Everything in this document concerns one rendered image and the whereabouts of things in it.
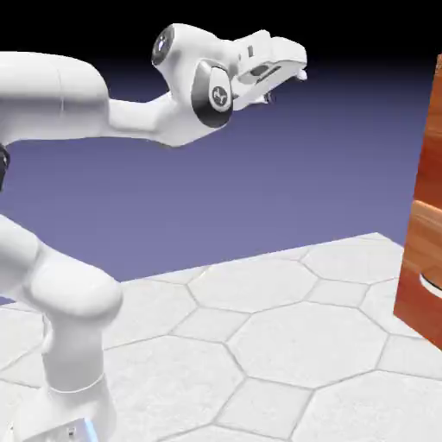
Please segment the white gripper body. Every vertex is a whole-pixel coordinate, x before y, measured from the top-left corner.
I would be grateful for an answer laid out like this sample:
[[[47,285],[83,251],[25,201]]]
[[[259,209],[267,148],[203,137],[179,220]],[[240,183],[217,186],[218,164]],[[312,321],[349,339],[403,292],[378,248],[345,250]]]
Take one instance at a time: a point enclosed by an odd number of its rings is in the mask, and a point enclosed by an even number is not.
[[[231,81],[233,110],[265,104],[264,95],[306,69],[306,49],[279,36],[247,36],[235,41],[237,74]]]

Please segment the plain wooden drawer front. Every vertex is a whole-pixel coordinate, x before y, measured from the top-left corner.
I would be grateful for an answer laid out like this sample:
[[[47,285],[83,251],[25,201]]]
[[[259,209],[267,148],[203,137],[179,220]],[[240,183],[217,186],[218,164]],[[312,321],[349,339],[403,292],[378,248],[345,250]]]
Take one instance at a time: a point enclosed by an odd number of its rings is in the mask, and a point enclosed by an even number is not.
[[[414,199],[442,210],[442,54],[433,75]]]

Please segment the reddish wooden cabinet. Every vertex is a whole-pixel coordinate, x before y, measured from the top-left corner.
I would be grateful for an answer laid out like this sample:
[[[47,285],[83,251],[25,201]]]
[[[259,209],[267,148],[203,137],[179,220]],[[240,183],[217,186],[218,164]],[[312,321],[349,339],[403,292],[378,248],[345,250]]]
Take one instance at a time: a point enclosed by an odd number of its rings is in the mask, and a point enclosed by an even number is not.
[[[394,315],[442,350],[442,54],[433,77]]]

